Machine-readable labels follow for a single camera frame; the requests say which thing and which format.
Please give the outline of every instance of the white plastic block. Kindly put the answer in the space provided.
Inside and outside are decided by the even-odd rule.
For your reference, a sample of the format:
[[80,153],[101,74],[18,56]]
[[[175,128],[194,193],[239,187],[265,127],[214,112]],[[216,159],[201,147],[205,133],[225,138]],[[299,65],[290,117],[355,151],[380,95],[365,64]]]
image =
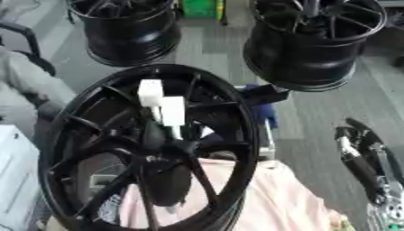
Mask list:
[[161,115],[165,126],[183,126],[185,124],[184,97],[164,97]]
[[137,91],[142,106],[161,106],[164,92],[160,79],[143,79]]

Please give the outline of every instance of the black bracket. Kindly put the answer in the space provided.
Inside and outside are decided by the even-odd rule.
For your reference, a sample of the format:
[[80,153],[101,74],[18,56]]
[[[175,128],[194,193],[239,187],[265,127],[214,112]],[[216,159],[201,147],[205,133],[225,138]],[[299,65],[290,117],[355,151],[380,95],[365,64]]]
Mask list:
[[262,85],[256,88],[243,90],[242,96],[251,105],[266,105],[286,100],[290,90],[277,88],[272,84]]

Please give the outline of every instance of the rim lip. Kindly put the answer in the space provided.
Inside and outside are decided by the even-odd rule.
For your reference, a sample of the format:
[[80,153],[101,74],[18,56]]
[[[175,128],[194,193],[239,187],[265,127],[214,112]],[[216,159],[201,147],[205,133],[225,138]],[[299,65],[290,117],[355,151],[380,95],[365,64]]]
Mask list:
[[58,117],[53,121],[51,125],[51,129],[49,132],[49,137],[50,139],[47,142],[47,145],[45,146],[45,152],[42,152],[39,158],[39,168],[38,168],[38,173],[39,173],[39,182],[41,185],[41,190],[42,193],[45,197],[46,203],[48,204],[49,208],[52,210],[52,212],[55,214],[56,218],[60,221],[60,223],[67,227],[70,230],[76,230],[77,229],[77,224],[81,223],[81,226],[87,226],[89,230],[116,230],[116,231],[141,231],[141,230],[148,230],[148,229],[131,229],[127,227],[120,227],[120,226],[115,226],[111,225],[108,223],[104,223],[104,226],[100,226],[97,223],[91,223],[89,224],[83,224],[82,222],[79,222],[77,220],[72,220],[71,218],[68,217],[66,214],[66,200],[61,198],[61,195],[55,196],[55,192],[57,192],[57,187],[52,188],[50,179],[48,178],[48,169],[50,168],[52,162],[52,154],[54,153],[54,149],[56,144],[58,143],[58,140],[60,139],[60,135],[62,134],[62,127],[64,126],[63,119],[65,116],[72,114],[76,111],[76,109],[79,108],[78,105],[81,105],[83,102],[86,100],[90,99],[97,93],[97,89],[102,86],[103,84],[106,84],[108,82],[114,81],[114,79],[118,79],[122,76],[126,76],[128,74],[131,74],[133,76],[133,72],[137,73],[142,73],[142,70],[152,70],[152,69],[159,69],[161,73],[164,73],[164,69],[184,69],[182,73],[185,73],[185,70],[190,72],[190,73],[195,73],[198,72],[203,76],[202,79],[208,79],[207,82],[210,84],[212,83],[211,80],[214,80],[217,84],[216,86],[223,90],[223,93],[230,93],[232,96],[229,96],[237,102],[239,102],[239,110],[240,110],[240,115],[243,117],[245,120],[244,122],[246,123],[247,127],[245,129],[250,131],[250,134],[248,137],[251,140],[251,145],[250,145],[250,153],[247,156],[246,155],[246,161],[247,163],[245,164],[244,167],[244,172],[243,172],[243,179],[237,179],[238,185],[242,186],[242,188],[237,188],[233,189],[233,187],[230,187],[232,191],[225,191],[225,189],[228,188],[229,184],[231,184],[231,180],[235,181],[235,176],[232,173],[230,179],[226,183],[224,189],[220,194],[217,196],[219,199],[223,201],[223,198],[227,198],[226,203],[223,203],[223,205],[220,207],[220,209],[217,209],[216,212],[209,213],[205,216],[205,219],[202,218],[200,215],[203,215],[206,213],[207,208],[203,208],[201,211],[199,211],[196,215],[191,216],[187,219],[179,221],[176,225],[170,225],[170,226],[161,226],[159,230],[161,231],[172,231],[172,230],[205,230],[207,228],[210,228],[212,224],[215,223],[216,220],[218,220],[220,217],[223,217],[227,212],[236,204],[236,202],[240,199],[240,197],[244,194],[246,188],[248,187],[248,184],[250,183],[253,174],[255,172],[256,164],[258,162],[258,131],[253,119],[253,114],[251,112],[251,109],[247,106],[246,102],[244,102],[242,96],[240,93],[229,83],[225,82],[223,79],[217,77],[216,75],[213,75],[210,72],[204,71],[202,69],[196,69],[196,68],[191,68],[188,66],[182,66],[182,65],[176,65],[176,64],[154,64],[154,65],[148,65],[148,66],[141,66],[138,68],[132,68],[132,69],[127,69],[123,71],[119,71],[108,78],[102,79],[98,81],[96,84],[92,85],[89,87],[87,90],[85,90],[83,93],[79,94],[71,103],[68,104],[68,106],[58,115]]
[[254,16],[255,20],[260,21],[261,23],[264,23],[266,26],[268,26],[269,28],[271,28],[272,30],[275,30],[277,32],[282,32],[285,33],[287,35],[292,35],[292,36],[296,36],[296,37],[301,37],[301,38],[311,38],[311,39],[316,39],[316,40],[320,40],[320,41],[325,41],[325,42],[349,42],[349,41],[354,41],[354,40],[361,40],[363,38],[369,37],[370,35],[378,32],[380,29],[382,29],[384,27],[384,25],[387,22],[387,14],[386,11],[384,10],[383,7],[380,6],[379,3],[375,2],[374,3],[378,6],[378,10],[381,13],[381,19],[379,21],[379,24],[374,27],[373,29],[371,29],[370,31],[363,33],[363,34],[359,34],[359,35],[355,35],[355,36],[351,36],[351,37],[347,37],[347,38],[336,38],[336,39],[328,39],[328,38],[315,38],[315,37],[311,37],[309,35],[305,35],[305,34],[299,34],[299,33],[293,33],[293,32],[288,32],[288,31],[282,31],[279,28],[274,27],[273,25],[269,24],[268,22],[266,22],[263,18],[263,16],[259,13],[258,9],[255,7],[256,3],[259,0],[252,0],[250,2],[250,10],[252,12],[252,15]]
[[348,81],[352,78],[352,76],[354,75],[355,70],[356,70],[356,63],[354,62],[349,73],[347,73],[342,78],[337,79],[336,81],[330,81],[329,83],[326,83],[326,84],[322,83],[322,84],[309,85],[309,84],[299,84],[296,82],[282,81],[282,80],[278,80],[275,78],[267,77],[267,75],[254,64],[253,60],[251,59],[251,56],[249,55],[249,52],[248,52],[249,49],[251,49],[251,44],[249,42],[247,42],[243,48],[243,58],[245,60],[245,64],[247,64],[247,67],[255,75],[257,75],[261,79],[271,83],[274,86],[277,86],[280,88],[286,88],[286,89],[294,90],[294,91],[324,92],[324,91],[340,88],[348,83]]
[[164,3],[162,4],[158,4],[157,7],[153,7],[151,10],[149,11],[143,11],[143,12],[133,12],[133,14],[128,15],[128,16],[124,16],[124,17],[116,17],[116,18],[106,18],[106,17],[95,17],[95,16],[91,16],[91,15],[86,15],[82,12],[80,12],[77,7],[75,7],[72,3],[71,0],[66,0],[66,4],[68,5],[68,9],[74,13],[75,15],[81,17],[81,18],[85,18],[85,19],[97,19],[97,20],[106,20],[106,21],[118,21],[118,20],[124,20],[124,19],[133,19],[133,18],[137,18],[139,16],[146,16],[147,14],[151,14],[154,12],[159,12],[164,10],[165,8],[167,8],[168,6],[171,6],[172,2],[174,0],[165,0]]
[[101,57],[97,54],[95,54],[91,48],[87,45],[87,53],[88,55],[95,61],[111,66],[111,67],[133,67],[133,66],[141,66],[141,65],[146,65],[148,63],[161,60],[162,58],[166,57],[168,54],[170,54],[172,51],[176,50],[177,47],[179,46],[179,42],[181,41],[181,33],[179,31],[179,28],[177,25],[175,25],[177,29],[175,29],[175,38],[173,39],[173,43],[170,44],[169,46],[164,47],[164,49],[160,49],[159,51],[155,51],[151,56],[147,57],[146,59],[138,59],[138,60],[110,60],[108,58]]

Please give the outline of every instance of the black wheel rim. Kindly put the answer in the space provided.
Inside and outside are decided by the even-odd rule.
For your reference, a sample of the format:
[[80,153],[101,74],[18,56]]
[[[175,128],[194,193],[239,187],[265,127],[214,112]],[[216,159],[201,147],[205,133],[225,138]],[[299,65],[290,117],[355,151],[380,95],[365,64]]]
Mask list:
[[[148,151],[142,148],[136,138],[124,134],[120,130],[121,124],[116,122],[121,119],[122,123],[128,124],[129,118],[140,119],[140,122],[146,119],[147,111],[141,109],[138,98],[134,94],[131,95],[131,92],[137,92],[141,79],[162,79],[165,91],[185,97],[189,125],[198,121],[214,128],[215,132],[224,138],[220,143],[199,146],[195,150],[198,154],[230,151],[234,153],[237,161],[224,189],[216,194],[211,190],[211,183],[206,180],[205,173],[196,161],[197,156],[180,158],[182,161],[185,159],[182,163],[190,166],[189,168],[203,185],[209,205],[196,215],[174,225],[160,226],[156,222],[152,209],[149,208],[146,208],[148,229],[123,228],[99,220],[94,222],[91,217],[94,210],[101,206],[101,203],[113,192],[124,188],[128,181],[133,182],[134,172],[139,173],[136,180],[142,187],[142,177],[144,177],[142,170],[151,166],[139,167],[138,164],[134,164],[144,162],[143,157],[149,154],[139,153]],[[69,148],[72,140],[79,148]],[[101,80],[80,94],[56,118],[50,132],[47,150],[41,154],[39,161],[40,183],[50,208],[60,222],[70,230],[83,228],[88,230],[209,230],[217,220],[224,220],[224,216],[229,214],[231,208],[234,208],[243,196],[255,170],[258,146],[257,129],[250,109],[231,85],[200,69],[170,64],[144,66],[118,72]],[[83,204],[71,193],[74,189],[74,184],[71,184],[74,180],[72,172],[81,161],[103,152],[110,152],[124,160],[127,168],[92,200]],[[145,207],[151,204],[147,197],[147,192],[144,192],[142,199],[145,201]],[[229,219],[226,219],[224,223],[229,224]]]

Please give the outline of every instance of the white connector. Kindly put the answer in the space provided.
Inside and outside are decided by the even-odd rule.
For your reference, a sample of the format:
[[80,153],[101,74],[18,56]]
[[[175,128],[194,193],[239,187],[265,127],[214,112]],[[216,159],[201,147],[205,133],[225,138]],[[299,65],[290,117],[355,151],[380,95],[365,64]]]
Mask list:
[[160,106],[164,97],[160,79],[143,79],[137,91],[142,106],[149,107],[154,120],[161,122]]
[[172,127],[172,135],[182,139],[180,127],[185,124],[184,97],[164,97],[161,106],[162,123]]

